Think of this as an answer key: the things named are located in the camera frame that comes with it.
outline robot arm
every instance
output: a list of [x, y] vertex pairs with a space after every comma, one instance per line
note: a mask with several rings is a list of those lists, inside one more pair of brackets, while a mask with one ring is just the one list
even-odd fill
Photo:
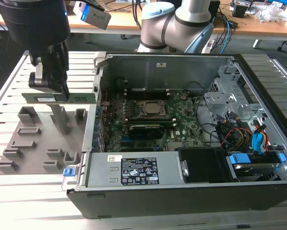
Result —
[[[76, 2], [76, 15], [91, 25], [106, 29], [110, 14], [93, 0]], [[69, 98], [66, 39], [70, 34], [64, 0], [0, 0], [0, 13], [12, 39], [29, 50], [36, 71], [29, 87], [55, 94], [57, 101]]]
[[210, 0], [182, 0], [175, 12], [169, 2], [144, 6], [138, 52], [164, 52], [170, 46], [185, 53], [201, 53], [214, 28], [209, 4]]

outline warning label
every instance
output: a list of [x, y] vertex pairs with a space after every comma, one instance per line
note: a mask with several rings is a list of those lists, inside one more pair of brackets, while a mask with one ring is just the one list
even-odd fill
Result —
[[159, 184], [156, 158], [122, 158], [121, 184]]

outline blue latch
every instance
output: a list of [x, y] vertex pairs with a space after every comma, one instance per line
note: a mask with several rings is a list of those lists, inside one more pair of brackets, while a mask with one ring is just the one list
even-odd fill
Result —
[[284, 155], [284, 153], [279, 153], [278, 154], [278, 158], [280, 159], [281, 163], [287, 161], [286, 156]]
[[67, 168], [63, 170], [63, 176], [75, 176], [75, 169]]
[[254, 151], [257, 151], [259, 155], [263, 154], [261, 151], [261, 145], [263, 143], [263, 134], [254, 133], [252, 136], [251, 146]]
[[233, 153], [229, 156], [232, 164], [249, 164], [251, 163], [247, 153]]

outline blue cable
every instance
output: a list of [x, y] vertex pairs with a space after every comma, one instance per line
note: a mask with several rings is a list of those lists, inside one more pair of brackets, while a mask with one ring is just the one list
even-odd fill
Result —
[[223, 53], [223, 51], [225, 50], [225, 48], [227, 47], [227, 43], [228, 43], [228, 38], [229, 38], [229, 34], [230, 34], [230, 24], [228, 22], [227, 19], [223, 18], [223, 17], [219, 17], [221, 18], [222, 20], [226, 21], [227, 25], [228, 25], [228, 34], [227, 34], [227, 37], [226, 37], [226, 41], [225, 41], [225, 44], [224, 44], [224, 47], [222, 47], [222, 50], [221, 50], [221, 54]]

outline cpu socket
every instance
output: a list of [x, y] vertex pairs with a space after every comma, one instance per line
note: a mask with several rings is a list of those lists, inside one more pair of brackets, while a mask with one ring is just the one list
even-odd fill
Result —
[[140, 106], [139, 116], [166, 116], [164, 101], [143, 101]]

